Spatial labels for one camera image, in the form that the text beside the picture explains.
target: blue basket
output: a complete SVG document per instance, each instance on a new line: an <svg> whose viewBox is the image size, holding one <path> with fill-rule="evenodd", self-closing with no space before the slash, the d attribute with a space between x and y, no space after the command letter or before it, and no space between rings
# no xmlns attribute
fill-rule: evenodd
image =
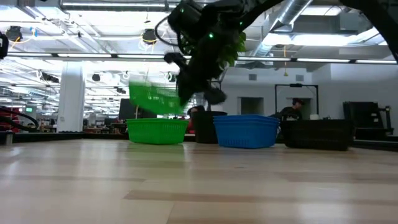
<svg viewBox="0 0 398 224"><path fill-rule="evenodd" d="M218 144L258 149L275 144L279 120L259 115L215 116Z"/></svg>

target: exposed ceiling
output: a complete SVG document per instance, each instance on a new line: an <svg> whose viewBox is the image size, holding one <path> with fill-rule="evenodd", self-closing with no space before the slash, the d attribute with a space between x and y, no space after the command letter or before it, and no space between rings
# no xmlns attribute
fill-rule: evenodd
<svg viewBox="0 0 398 224"><path fill-rule="evenodd" d="M58 1L33 0L35 7L24 7L17 2L5 0L0 5L0 31L6 32L11 26L21 27L22 39L11 43L10 52L164 54L178 51L159 41L147 45L142 40L146 29L153 29L168 15L164 12L165 1L63 0L59 5ZM168 1L169 7L178 2ZM281 4L268 10L245 30L248 37L245 55L253 56L262 45L270 46L267 55L275 57L381 59L390 54L378 31L363 16L335 0L314 0L292 23L293 26L264 32L283 7ZM167 23L159 30L164 39L177 41ZM129 79L148 76L150 82L173 87L167 74L178 72L176 65L164 62L98 60L85 62L85 66L86 86L89 87L86 110L103 114L117 114L118 99L128 97L127 88L124 88L126 94L122 94L114 86L124 87ZM284 66L283 62L265 65L275 69ZM310 63L288 63L287 66L307 68L308 71L317 67ZM33 102L42 107L40 111L43 113L53 113L57 110L59 87L54 83L50 83L53 87L38 86L49 84L38 78L38 71L61 80L62 67L60 60L12 58L1 61L0 104ZM91 79L94 73L101 75L101 82ZM12 84L37 86L7 87Z"/></svg>

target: table surface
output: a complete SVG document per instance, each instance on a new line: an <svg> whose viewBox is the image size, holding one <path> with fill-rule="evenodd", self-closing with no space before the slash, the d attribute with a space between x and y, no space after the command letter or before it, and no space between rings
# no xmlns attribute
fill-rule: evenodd
<svg viewBox="0 0 398 224"><path fill-rule="evenodd" d="M398 220L398 154L75 140L0 148L2 223Z"/></svg>

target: green basket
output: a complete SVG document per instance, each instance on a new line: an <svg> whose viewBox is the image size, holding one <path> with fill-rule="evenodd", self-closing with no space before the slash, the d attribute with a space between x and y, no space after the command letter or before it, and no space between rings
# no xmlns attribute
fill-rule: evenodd
<svg viewBox="0 0 398 224"><path fill-rule="evenodd" d="M175 89L130 82L129 91L132 104L155 114L183 114L185 105L180 105L180 98Z"/></svg>
<svg viewBox="0 0 398 224"><path fill-rule="evenodd" d="M177 119L127 119L130 141L144 144L180 144L189 121Z"/></svg>

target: black bin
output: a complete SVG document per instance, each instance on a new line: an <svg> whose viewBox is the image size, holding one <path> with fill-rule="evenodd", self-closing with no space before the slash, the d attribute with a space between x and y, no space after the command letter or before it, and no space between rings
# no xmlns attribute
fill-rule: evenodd
<svg viewBox="0 0 398 224"><path fill-rule="evenodd" d="M216 128L213 124L213 116L224 116L222 111L197 111L192 113L192 123L195 129L197 143L217 144Z"/></svg>
<svg viewBox="0 0 398 224"><path fill-rule="evenodd" d="M346 151L354 140L351 121L282 121L280 128L287 147Z"/></svg>

